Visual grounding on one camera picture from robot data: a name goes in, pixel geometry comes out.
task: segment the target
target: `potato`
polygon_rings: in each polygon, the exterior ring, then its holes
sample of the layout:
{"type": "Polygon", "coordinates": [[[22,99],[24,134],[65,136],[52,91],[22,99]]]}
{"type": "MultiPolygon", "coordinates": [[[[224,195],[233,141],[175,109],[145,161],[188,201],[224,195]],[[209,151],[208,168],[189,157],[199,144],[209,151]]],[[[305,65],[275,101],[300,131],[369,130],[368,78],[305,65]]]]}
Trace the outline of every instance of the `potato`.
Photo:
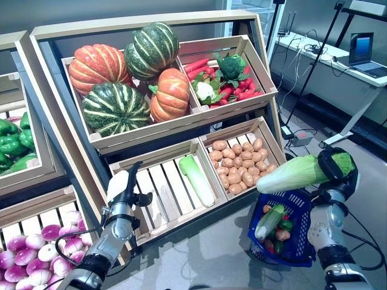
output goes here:
{"type": "Polygon", "coordinates": [[[254,185],[254,178],[249,172],[244,172],[242,174],[242,180],[247,187],[251,187],[254,185]]]}
{"type": "Polygon", "coordinates": [[[259,169],[256,167],[250,167],[247,169],[247,172],[251,175],[259,175],[259,169]]]}
{"type": "Polygon", "coordinates": [[[254,147],[250,142],[245,142],[242,144],[243,151],[249,151],[249,152],[254,152],[254,147]]]}
{"type": "Polygon", "coordinates": [[[236,168],[240,168],[242,166],[243,159],[242,157],[237,156],[234,158],[233,162],[236,168]]]}
{"type": "Polygon", "coordinates": [[[217,162],[216,160],[211,160],[211,162],[212,162],[212,165],[215,167],[215,169],[219,167],[219,162],[217,162]]]}
{"type": "Polygon", "coordinates": [[[257,183],[257,181],[260,179],[261,177],[259,175],[253,175],[253,179],[254,179],[254,184],[257,183]]]}
{"type": "Polygon", "coordinates": [[[241,182],[239,183],[239,185],[242,187],[243,190],[246,190],[246,189],[247,189],[247,186],[244,184],[243,181],[241,181],[241,182]]]}
{"type": "Polygon", "coordinates": [[[211,160],[221,161],[223,159],[223,154],[222,152],[215,150],[210,152],[210,158],[211,160]]]}
{"type": "Polygon", "coordinates": [[[268,172],[273,172],[275,169],[277,168],[277,165],[276,164],[269,164],[268,166],[267,166],[267,171],[268,172]]]}
{"type": "Polygon", "coordinates": [[[235,155],[239,155],[239,154],[242,153],[243,148],[242,148],[242,146],[239,145],[239,144],[234,144],[234,145],[232,146],[232,150],[234,151],[235,155]]]}
{"type": "Polygon", "coordinates": [[[230,158],[230,159],[234,159],[235,158],[235,153],[232,149],[230,148],[226,148],[222,151],[222,154],[223,154],[223,157],[224,158],[230,158]]]}
{"type": "Polygon", "coordinates": [[[223,166],[221,166],[221,167],[218,167],[217,169],[216,169],[216,172],[217,172],[217,174],[229,174],[229,169],[227,168],[227,167],[223,167],[223,166]]]}
{"type": "Polygon", "coordinates": [[[243,167],[243,166],[241,166],[240,168],[238,168],[238,173],[239,173],[239,175],[242,176],[242,174],[243,174],[244,172],[247,172],[247,168],[245,168],[245,167],[243,167]]]}
{"type": "Polygon", "coordinates": [[[232,195],[238,195],[243,191],[242,187],[239,184],[232,184],[229,187],[229,193],[232,195]]]}
{"type": "Polygon", "coordinates": [[[260,154],[259,152],[253,152],[252,160],[254,161],[254,163],[257,163],[261,159],[262,159],[262,154],[260,154]]]}
{"type": "Polygon", "coordinates": [[[238,168],[231,167],[230,170],[229,170],[229,175],[231,175],[231,174],[239,174],[238,173],[238,168]]]}
{"type": "Polygon", "coordinates": [[[262,161],[265,161],[266,157],[267,157],[267,150],[265,148],[262,148],[258,151],[261,155],[262,155],[262,158],[261,160],[262,161]]]}
{"type": "Polygon", "coordinates": [[[218,140],[212,143],[212,150],[222,151],[227,148],[227,142],[223,140],[218,140]]]}
{"type": "Polygon", "coordinates": [[[242,166],[246,168],[250,168],[254,166],[254,162],[252,160],[244,160],[242,162],[242,166]]]}
{"type": "Polygon", "coordinates": [[[237,184],[241,182],[241,176],[237,173],[235,174],[229,174],[228,175],[229,183],[231,184],[237,184]]]}
{"type": "Polygon", "coordinates": [[[220,174],[219,178],[220,178],[220,181],[222,182],[224,189],[227,190],[230,186],[230,182],[229,182],[229,179],[227,178],[226,174],[220,174]]]}
{"type": "Polygon", "coordinates": [[[253,158],[253,154],[251,152],[248,152],[248,151],[243,151],[241,153],[241,157],[243,160],[249,160],[249,159],[253,158]]]}
{"type": "Polygon", "coordinates": [[[230,159],[230,158],[224,158],[222,160],[222,166],[223,167],[231,168],[231,167],[234,166],[234,162],[232,162],[232,159],[230,159]]]}
{"type": "Polygon", "coordinates": [[[253,142],[253,148],[254,148],[254,151],[255,151],[255,152],[258,152],[258,151],[262,148],[262,139],[257,138],[257,139],[253,142]]]}
{"type": "Polygon", "coordinates": [[[255,166],[259,169],[259,171],[266,171],[267,165],[263,161],[258,161],[255,166]]]}

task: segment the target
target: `floor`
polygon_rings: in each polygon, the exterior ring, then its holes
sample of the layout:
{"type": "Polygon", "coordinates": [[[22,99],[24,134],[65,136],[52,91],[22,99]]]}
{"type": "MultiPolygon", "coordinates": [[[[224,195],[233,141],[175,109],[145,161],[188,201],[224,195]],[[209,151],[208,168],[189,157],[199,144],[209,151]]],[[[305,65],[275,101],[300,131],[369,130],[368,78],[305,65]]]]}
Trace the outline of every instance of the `floor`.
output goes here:
{"type": "MultiPolygon", "coordinates": [[[[282,103],[283,92],[278,102],[282,103]]],[[[286,97],[282,115],[294,102],[286,97]]],[[[331,132],[310,116],[296,110],[291,119],[293,130],[315,128],[318,133],[307,146],[318,154],[319,142],[331,132]]],[[[387,253],[387,164],[350,140],[336,144],[352,154],[362,175],[358,191],[346,203],[352,213],[372,232],[382,251],[387,253]]],[[[292,148],[298,155],[306,155],[304,148],[292,148]]],[[[203,285],[211,287],[265,288],[272,290],[323,290],[324,274],[318,262],[311,268],[270,266],[249,253],[247,225],[254,209],[257,193],[251,193],[230,205],[144,247],[140,256],[121,273],[106,279],[104,288],[114,290],[178,290],[203,285]]],[[[345,229],[365,237],[366,233],[351,218],[345,219],[345,229]]],[[[349,249],[359,244],[346,238],[349,249]]],[[[363,246],[353,252],[359,265],[372,266],[379,262],[374,250],[363,246]]],[[[365,271],[374,289],[387,289],[383,268],[365,271]]]]}

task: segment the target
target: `black cable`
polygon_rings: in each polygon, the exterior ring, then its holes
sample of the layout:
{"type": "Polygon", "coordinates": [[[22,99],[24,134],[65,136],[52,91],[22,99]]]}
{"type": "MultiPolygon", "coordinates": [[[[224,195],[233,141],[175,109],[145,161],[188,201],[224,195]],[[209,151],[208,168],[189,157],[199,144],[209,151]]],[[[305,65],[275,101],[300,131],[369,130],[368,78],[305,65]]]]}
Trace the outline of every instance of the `black cable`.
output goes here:
{"type": "Polygon", "coordinates": [[[58,254],[63,258],[65,259],[66,261],[70,262],[71,264],[73,264],[74,266],[77,266],[78,263],[75,262],[74,260],[71,260],[69,257],[67,257],[66,255],[64,255],[64,253],[62,252],[62,250],[59,248],[59,241],[65,237],[70,237],[70,236],[74,236],[74,235],[78,235],[78,234],[88,234],[88,233],[91,233],[93,231],[97,231],[99,230],[100,228],[103,227],[103,225],[105,224],[105,221],[106,221],[106,215],[103,214],[102,217],[101,217],[101,223],[98,227],[96,228],[92,228],[91,230],[87,230],[87,231],[77,231],[75,233],[68,233],[68,234],[64,234],[60,237],[58,237],[55,241],[55,249],[56,251],[58,252],[58,254]]]}
{"type": "Polygon", "coordinates": [[[55,282],[53,282],[53,283],[47,285],[47,287],[44,288],[43,290],[47,290],[49,287],[51,287],[51,286],[53,286],[54,284],[56,284],[56,283],[58,283],[58,282],[60,282],[60,281],[63,281],[63,280],[65,280],[65,279],[64,279],[64,278],[60,278],[60,279],[56,280],[55,282]]]}

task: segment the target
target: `table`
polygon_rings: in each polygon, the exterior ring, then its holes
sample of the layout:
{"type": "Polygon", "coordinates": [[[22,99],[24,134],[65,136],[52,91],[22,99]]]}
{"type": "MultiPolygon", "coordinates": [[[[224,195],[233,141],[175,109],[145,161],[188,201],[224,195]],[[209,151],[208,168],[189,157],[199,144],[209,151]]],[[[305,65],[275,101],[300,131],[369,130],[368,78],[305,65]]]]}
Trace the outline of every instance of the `table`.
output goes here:
{"type": "MultiPolygon", "coordinates": [[[[302,56],[300,58],[303,66],[307,67],[310,64],[309,59],[315,59],[316,55],[312,52],[305,51],[305,45],[318,45],[318,41],[309,37],[304,37],[300,34],[291,32],[288,36],[282,37],[279,40],[279,45],[283,48],[289,48],[290,51],[297,53],[302,48],[302,56]]],[[[324,46],[325,53],[321,56],[319,64],[310,79],[307,86],[307,91],[324,99],[344,112],[352,115],[352,118],[335,136],[324,141],[326,144],[333,144],[341,139],[344,139],[352,133],[350,130],[364,114],[368,107],[372,104],[375,98],[380,94],[382,89],[387,85],[387,76],[374,79],[362,72],[349,69],[341,63],[333,62],[333,56],[342,57],[348,56],[349,52],[341,50],[331,45],[324,46]],[[332,75],[328,70],[338,71],[342,73],[342,77],[338,78],[332,75]]],[[[271,69],[274,72],[281,73],[280,64],[283,62],[281,57],[277,57],[276,62],[272,62],[271,69]]]]}

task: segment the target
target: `red vegetable in basket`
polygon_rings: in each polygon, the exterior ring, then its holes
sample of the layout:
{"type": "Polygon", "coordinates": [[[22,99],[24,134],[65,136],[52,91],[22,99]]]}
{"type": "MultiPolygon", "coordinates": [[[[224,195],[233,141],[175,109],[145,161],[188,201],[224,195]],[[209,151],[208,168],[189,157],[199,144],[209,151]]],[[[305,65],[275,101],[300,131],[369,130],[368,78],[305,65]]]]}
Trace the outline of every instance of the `red vegetable in basket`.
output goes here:
{"type": "Polygon", "coordinates": [[[184,67],[184,70],[186,71],[186,73],[189,73],[197,68],[201,68],[203,66],[206,66],[207,65],[207,62],[209,62],[210,60],[209,59],[200,59],[200,60],[197,60],[196,62],[192,62],[190,63],[189,65],[186,65],[184,67]]]}

